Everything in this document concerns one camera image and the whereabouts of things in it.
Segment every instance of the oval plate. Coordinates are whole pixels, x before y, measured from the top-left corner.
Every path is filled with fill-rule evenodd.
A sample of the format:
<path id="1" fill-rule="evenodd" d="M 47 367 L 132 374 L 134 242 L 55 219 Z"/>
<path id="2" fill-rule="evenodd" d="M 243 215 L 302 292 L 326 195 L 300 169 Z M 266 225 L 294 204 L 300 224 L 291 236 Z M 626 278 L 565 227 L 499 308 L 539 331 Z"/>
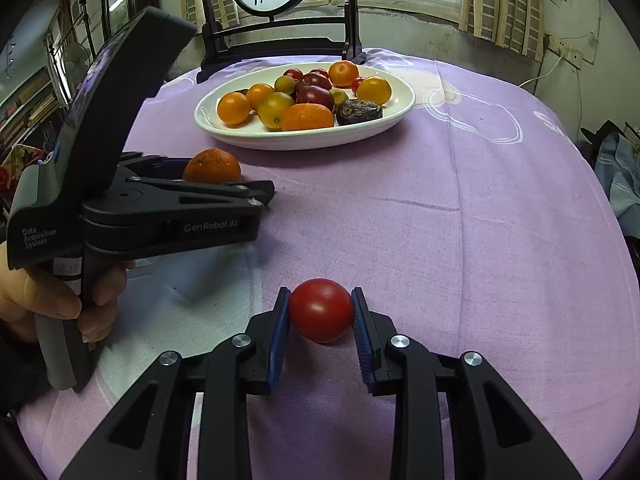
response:
<path id="1" fill-rule="evenodd" d="M 193 113 L 196 124 L 209 132 L 217 140 L 241 148 L 254 150 L 312 150 L 348 144 L 357 140 L 367 139 L 388 130 L 398 123 L 408 113 L 415 103 L 414 90 L 399 77 L 369 66 L 359 66 L 360 75 L 369 77 L 378 75 L 386 79 L 391 85 L 391 99 L 382 107 L 382 118 L 366 123 L 349 124 L 333 128 L 318 128 L 317 130 L 302 130 L 296 132 L 280 132 L 270 130 L 264 126 L 257 115 L 252 113 L 249 119 L 239 126 L 226 126 L 216 112 L 220 98 L 229 93 L 244 88 L 251 88 L 256 83 L 273 85 L 289 68 L 299 68 L 307 73 L 314 68 L 329 70 L 330 62 L 295 63 L 273 66 L 256 72 L 242 75 L 220 85 L 205 95 Z M 349 98 L 353 98 L 351 89 L 344 89 Z"/>

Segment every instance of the tablecloth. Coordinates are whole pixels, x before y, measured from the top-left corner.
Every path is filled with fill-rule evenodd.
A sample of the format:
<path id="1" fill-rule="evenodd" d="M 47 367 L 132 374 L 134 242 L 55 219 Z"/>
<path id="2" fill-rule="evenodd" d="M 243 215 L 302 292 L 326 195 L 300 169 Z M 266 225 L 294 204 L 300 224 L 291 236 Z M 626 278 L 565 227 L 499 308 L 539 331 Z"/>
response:
<path id="1" fill-rule="evenodd" d="M 199 99 L 229 78 L 329 57 L 248 60 L 201 85 L 193 71 L 145 102 L 126 149 L 193 156 L 219 146 L 277 193 L 254 243 L 164 256 L 132 278 L 90 384 L 22 410 L 50 479 L 160 352 L 209 351 L 272 308 L 280 286 L 314 277 L 362 287 L 371 310 L 431 351 L 481 352 L 585 480 L 615 459 L 640 406 L 640 298 L 591 168 L 523 89 L 442 62 L 367 56 L 417 101 L 397 126 L 345 146 L 244 150 L 193 121 Z M 276 393 L 251 399 L 248 420 L 257 480 L 388 478 L 394 403 L 367 395 L 348 336 L 320 346 L 292 330 Z M 445 434 L 447 425 L 445 410 Z"/>

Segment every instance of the silver bolt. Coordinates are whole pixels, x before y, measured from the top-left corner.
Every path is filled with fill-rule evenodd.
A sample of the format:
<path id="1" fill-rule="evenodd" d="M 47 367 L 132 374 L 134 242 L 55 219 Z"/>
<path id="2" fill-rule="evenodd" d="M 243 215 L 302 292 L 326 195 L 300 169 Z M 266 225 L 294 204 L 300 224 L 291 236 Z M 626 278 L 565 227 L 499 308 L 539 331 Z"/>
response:
<path id="1" fill-rule="evenodd" d="M 410 342 L 407 336 L 401 334 L 397 334 L 391 338 L 391 344 L 396 348 L 407 348 Z"/>
<path id="2" fill-rule="evenodd" d="M 478 352 L 467 352 L 463 359 L 469 366 L 478 366 L 482 362 L 482 356 Z"/>
<path id="3" fill-rule="evenodd" d="M 161 353 L 159 360 L 161 365 L 170 366 L 178 360 L 178 352 L 169 350 L 167 352 Z"/>
<path id="4" fill-rule="evenodd" d="M 242 348 L 243 346 L 247 346 L 251 344 L 251 338 L 247 334 L 238 334 L 235 335 L 231 340 L 233 346 L 237 346 L 238 348 Z"/>

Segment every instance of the white cable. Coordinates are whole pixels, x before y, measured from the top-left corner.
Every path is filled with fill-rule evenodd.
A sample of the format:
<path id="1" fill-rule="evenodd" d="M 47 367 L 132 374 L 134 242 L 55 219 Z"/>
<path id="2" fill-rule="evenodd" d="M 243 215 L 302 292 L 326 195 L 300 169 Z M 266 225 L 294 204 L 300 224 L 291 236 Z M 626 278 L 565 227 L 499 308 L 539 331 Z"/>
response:
<path id="1" fill-rule="evenodd" d="M 545 77 L 547 77 L 547 76 L 551 75 L 551 73 L 556 69 L 556 66 L 558 66 L 558 64 L 559 64 L 561 61 L 562 61 L 562 56 L 558 56 L 558 61 L 556 61 L 556 64 L 554 65 L 554 67 L 553 67 L 551 70 L 549 70 L 549 73 L 548 73 L 548 74 L 541 75 L 540 77 L 535 77 L 535 78 L 533 78 L 533 79 L 526 80 L 524 83 L 522 83 L 522 84 L 518 85 L 518 88 L 522 88 L 522 87 L 523 87 L 524 85 L 526 85 L 527 83 L 531 83 L 532 81 L 535 81 L 536 79 L 544 79 Z"/>

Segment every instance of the wall outlet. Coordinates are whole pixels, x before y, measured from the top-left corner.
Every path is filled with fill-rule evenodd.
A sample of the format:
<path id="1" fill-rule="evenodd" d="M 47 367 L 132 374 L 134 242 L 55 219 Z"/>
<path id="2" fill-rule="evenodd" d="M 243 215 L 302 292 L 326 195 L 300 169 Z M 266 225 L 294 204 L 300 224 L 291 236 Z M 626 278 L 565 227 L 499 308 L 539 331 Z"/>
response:
<path id="1" fill-rule="evenodd" d="M 555 36 L 549 36 L 548 49 L 557 56 L 565 58 L 578 70 L 582 68 L 582 51 L 575 45 L 567 43 L 565 40 L 561 40 Z"/>

